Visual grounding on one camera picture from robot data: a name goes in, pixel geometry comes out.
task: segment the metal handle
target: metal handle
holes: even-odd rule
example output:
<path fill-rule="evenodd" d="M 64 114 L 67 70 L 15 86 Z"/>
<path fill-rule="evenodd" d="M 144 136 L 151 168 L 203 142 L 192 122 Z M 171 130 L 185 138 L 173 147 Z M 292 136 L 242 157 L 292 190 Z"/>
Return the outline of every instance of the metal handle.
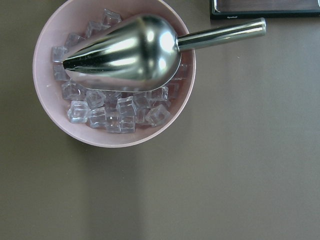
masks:
<path fill-rule="evenodd" d="M 244 24 L 218 27 L 178 37 L 179 50 L 200 49 L 237 40 L 263 36 L 266 21 L 258 18 Z"/>

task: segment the gray table surface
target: gray table surface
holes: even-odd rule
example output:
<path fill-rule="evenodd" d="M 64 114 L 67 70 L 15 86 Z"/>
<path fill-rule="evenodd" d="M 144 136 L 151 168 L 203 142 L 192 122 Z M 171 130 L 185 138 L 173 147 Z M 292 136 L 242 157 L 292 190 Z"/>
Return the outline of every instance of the gray table surface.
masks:
<path fill-rule="evenodd" d="M 320 18 L 196 51 L 178 119 L 137 146 L 79 142 L 46 115 L 33 51 L 63 0 L 0 7 L 0 239 L 320 239 Z M 190 32 L 208 0 L 167 0 Z"/>

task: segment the ice scoop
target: ice scoop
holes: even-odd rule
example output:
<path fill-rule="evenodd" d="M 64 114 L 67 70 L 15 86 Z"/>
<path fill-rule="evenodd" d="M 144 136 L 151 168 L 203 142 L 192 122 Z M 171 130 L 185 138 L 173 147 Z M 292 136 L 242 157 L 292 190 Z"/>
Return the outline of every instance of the ice scoop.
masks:
<path fill-rule="evenodd" d="M 162 17 L 140 14 L 83 41 L 64 56 L 73 81 L 88 89 L 141 92 L 157 89 L 176 73 L 181 51 L 266 33 L 264 18 L 178 36 Z"/>

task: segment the bowl rim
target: bowl rim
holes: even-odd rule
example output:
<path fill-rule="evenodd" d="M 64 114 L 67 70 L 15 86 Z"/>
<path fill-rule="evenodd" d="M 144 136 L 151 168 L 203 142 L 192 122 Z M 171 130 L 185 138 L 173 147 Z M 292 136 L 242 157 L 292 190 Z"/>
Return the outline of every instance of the bowl rim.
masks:
<path fill-rule="evenodd" d="M 139 140 L 136 141 L 132 141 L 132 142 L 128 142 L 128 143 L 120 143 L 120 144 L 105 144 L 105 143 L 99 143 L 99 142 L 93 142 L 90 140 L 87 140 L 83 137 L 79 137 L 76 134 L 68 131 L 67 129 L 65 129 L 65 127 L 63 126 L 63 124 L 60 124 L 56 118 L 53 116 L 53 114 L 48 110 L 48 108 L 46 107 L 45 104 L 45 100 L 43 99 L 43 96 L 41 94 L 41 91 L 38 87 L 37 84 L 37 71 L 36 71 L 36 60 L 37 60 L 37 53 L 39 52 L 39 48 L 40 48 L 40 43 L 42 41 L 42 38 L 44 37 L 46 31 L 47 31 L 47 27 L 51 24 L 51 22 L 55 19 L 56 15 L 59 14 L 60 11 L 63 10 L 63 8 L 65 8 L 67 5 L 71 4 L 73 1 L 77 1 L 77 0 L 68 0 L 65 3 L 63 3 L 51 16 L 50 18 L 47 20 L 47 22 L 45 23 L 45 25 L 43 26 L 41 33 L 37 39 L 36 45 L 35 45 L 35 49 L 34 49 L 34 54 L 33 54 L 33 60 L 32 60 L 32 75 L 33 75 L 33 84 L 34 84 L 34 88 L 36 91 L 36 94 L 38 96 L 38 99 L 43 107 L 43 109 L 45 110 L 45 112 L 47 113 L 47 115 L 50 117 L 50 119 L 61 129 L 63 130 L 66 134 L 68 134 L 69 136 L 92 146 L 97 146 L 97 147 L 103 147 L 103 148 L 124 148 L 124 147 L 130 147 L 130 146 L 134 146 L 134 145 L 138 145 L 141 144 L 143 142 L 146 142 L 154 137 L 156 137 L 157 135 L 159 135 L 160 133 L 162 133 L 164 130 L 166 130 L 176 119 L 177 117 L 181 114 L 181 112 L 183 111 L 183 109 L 185 108 L 191 92 L 193 90 L 193 86 L 194 86 L 194 81 L 195 81 L 195 76 L 196 76 L 196 54 L 195 54 L 195 50 L 189 50 L 191 52 L 191 58 L 192 58 L 192 76 L 191 76 L 191 83 L 188 89 L 188 92 L 186 93 L 186 96 L 182 102 L 182 104 L 180 105 L 179 109 L 177 110 L 177 112 L 172 115 L 172 118 L 165 124 L 162 125 L 160 129 L 158 129 L 156 132 L 143 137 Z M 173 8 L 171 6 L 169 6 L 166 2 L 164 2 L 163 0 L 159 0 L 159 2 L 161 4 L 163 4 L 168 11 L 170 11 L 175 17 L 176 19 L 180 22 L 181 27 L 183 28 L 183 30 L 188 34 L 189 31 L 185 25 L 185 23 L 183 22 L 183 20 L 181 19 L 181 17 L 173 10 Z"/>

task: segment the bowl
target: bowl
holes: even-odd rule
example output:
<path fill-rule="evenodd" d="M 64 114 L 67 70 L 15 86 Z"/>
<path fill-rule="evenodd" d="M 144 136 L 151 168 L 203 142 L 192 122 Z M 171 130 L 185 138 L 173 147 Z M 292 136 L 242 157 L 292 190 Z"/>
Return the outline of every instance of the bowl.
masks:
<path fill-rule="evenodd" d="M 134 133 L 108 133 L 86 124 L 70 123 L 67 111 L 70 101 L 64 100 L 61 82 L 54 79 L 51 61 L 52 47 L 63 46 L 69 33 L 84 33 L 89 21 L 101 21 L 107 8 L 127 19 L 137 14 L 150 13 L 163 17 L 178 36 L 188 34 L 188 29 L 178 14 L 162 0 L 68 0 L 47 21 L 38 38 L 33 56 L 33 81 L 36 93 L 52 121 L 71 137 L 98 147 L 121 148 L 143 143 L 154 138 L 179 116 L 185 107 L 195 81 L 196 57 L 194 50 L 184 51 L 181 62 L 188 66 L 186 79 L 180 86 L 177 99 L 172 102 L 171 117 L 164 125 L 137 128 Z"/>

